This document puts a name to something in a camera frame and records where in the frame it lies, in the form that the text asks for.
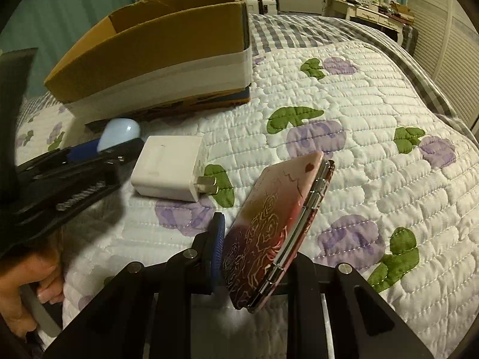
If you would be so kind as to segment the white louvred wardrobe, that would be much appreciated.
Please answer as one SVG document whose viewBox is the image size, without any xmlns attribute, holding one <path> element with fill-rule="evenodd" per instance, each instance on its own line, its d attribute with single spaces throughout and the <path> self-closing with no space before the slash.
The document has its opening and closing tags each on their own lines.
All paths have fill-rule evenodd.
<svg viewBox="0 0 479 359">
<path fill-rule="evenodd" d="M 408 0 L 415 14 L 415 59 L 467 127 L 478 120 L 478 32 L 456 0 Z"/>
</svg>

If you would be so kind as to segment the brown cardboard box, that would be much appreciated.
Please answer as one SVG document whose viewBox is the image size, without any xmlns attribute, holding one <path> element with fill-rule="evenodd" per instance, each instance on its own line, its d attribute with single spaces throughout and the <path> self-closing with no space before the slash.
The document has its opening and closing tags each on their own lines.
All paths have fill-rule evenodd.
<svg viewBox="0 0 479 359">
<path fill-rule="evenodd" d="M 243 105 L 251 83 L 246 0 L 141 0 L 122 7 L 86 32 L 45 81 L 87 123 Z"/>
</svg>

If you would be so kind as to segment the white floral quilt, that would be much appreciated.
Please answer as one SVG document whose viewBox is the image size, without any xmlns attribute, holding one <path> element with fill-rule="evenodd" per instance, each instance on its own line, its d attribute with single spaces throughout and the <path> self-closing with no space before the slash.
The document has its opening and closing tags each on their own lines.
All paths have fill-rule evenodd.
<svg viewBox="0 0 479 359">
<path fill-rule="evenodd" d="M 359 41 L 256 57 L 252 98 L 141 126 L 200 135 L 221 191 L 198 203 L 139 196 L 130 183 L 64 229 L 63 323 L 127 263 L 188 247 L 216 212 L 231 224 L 262 170 L 320 150 L 336 169 L 301 247 L 346 262 L 436 358 L 478 315 L 478 148 L 433 114 L 382 51 Z"/>
</svg>

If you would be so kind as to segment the grey checked bed sheet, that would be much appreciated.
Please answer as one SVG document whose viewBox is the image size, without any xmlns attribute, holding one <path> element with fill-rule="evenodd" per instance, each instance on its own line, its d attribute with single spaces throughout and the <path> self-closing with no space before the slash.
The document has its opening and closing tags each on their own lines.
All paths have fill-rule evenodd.
<svg viewBox="0 0 479 359">
<path fill-rule="evenodd" d="M 404 72 L 425 105 L 450 127 L 465 132 L 465 125 L 446 97 L 416 61 L 389 37 L 349 20 L 320 16 L 258 15 L 248 13 L 252 67 L 258 57 L 277 49 L 310 48 L 342 41 L 363 41 L 385 53 Z"/>
</svg>

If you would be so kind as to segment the white dressing table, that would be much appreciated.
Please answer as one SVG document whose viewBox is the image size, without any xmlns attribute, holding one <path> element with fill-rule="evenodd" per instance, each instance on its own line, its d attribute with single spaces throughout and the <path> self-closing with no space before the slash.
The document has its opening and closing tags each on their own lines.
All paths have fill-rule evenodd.
<svg viewBox="0 0 479 359">
<path fill-rule="evenodd" d="M 399 45 L 402 45 L 404 41 L 406 23 L 398 17 L 380 13 L 378 7 L 371 9 L 352 0 L 329 0 L 326 4 L 325 15 L 345 20 L 359 19 L 368 26 L 378 26 L 382 30 L 394 32 Z"/>
</svg>

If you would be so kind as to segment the pink engraved compact mirror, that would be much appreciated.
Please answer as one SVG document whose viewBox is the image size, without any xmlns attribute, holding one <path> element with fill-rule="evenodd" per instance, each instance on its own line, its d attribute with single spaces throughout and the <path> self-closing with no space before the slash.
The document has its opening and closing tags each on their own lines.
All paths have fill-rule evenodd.
<svg viewBox="0 0 479 359">
<path fill-rule="evenodd" d="M 261 309 L 283 279 L 334 167 L 323 152 L 311 152 L 263 169 L 224 241 L 222 278 L 235 309 Z"/>
</svg>

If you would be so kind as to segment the teal left curtain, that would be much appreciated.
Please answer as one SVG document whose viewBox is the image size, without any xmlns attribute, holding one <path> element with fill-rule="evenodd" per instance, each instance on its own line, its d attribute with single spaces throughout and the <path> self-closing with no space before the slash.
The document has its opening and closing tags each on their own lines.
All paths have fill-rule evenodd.
<svg viewBox="0 0 479 359">
<path fill-rule="evenodd" d="M 139 0 L 22 0 L 1 30 L 1 50 L 36 48 L 26 97 L 46 92 L 44 80 L 97 22 Z"/>
</svg>

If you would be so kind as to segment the dark suitcase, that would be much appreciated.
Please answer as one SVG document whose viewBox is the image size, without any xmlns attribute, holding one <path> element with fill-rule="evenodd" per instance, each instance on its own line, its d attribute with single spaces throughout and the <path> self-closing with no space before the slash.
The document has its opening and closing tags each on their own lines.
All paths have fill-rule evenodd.
<svg viewBox="0 0 479 359">
<path fill-rule="evenodd" d="M 410 24 L 405 24 L 403 27 L 403 41 L 402 48 L 405 49 L 411 56 L 414 55 L 416 44 L 418 40 L 418 30 Z"/>
</svg>

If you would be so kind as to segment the white suitcase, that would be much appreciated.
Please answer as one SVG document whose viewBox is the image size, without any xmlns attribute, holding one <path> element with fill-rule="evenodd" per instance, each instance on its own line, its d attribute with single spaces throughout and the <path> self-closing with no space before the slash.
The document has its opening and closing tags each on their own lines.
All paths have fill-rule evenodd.
<svg viewBox="0 0 479 359">
<path fill-rule="evenodd" d="M 276 0 L 247 0 L 247 8 L 249 13 L 258 15 L 277 15 Z"/>
</svg>

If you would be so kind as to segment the light blue small case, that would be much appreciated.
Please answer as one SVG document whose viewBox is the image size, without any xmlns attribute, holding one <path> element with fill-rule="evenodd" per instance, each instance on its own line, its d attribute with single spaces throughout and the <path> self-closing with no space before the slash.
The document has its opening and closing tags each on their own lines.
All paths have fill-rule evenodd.
<svg viewBox="0 0 479 359">
<path fill-rule="evenodd" d="M 129 118 L 114 118 L 107 124 L 97 144 L 97 151 L 123 144 L 140 137 L 140 125 Z"/>
</svg>

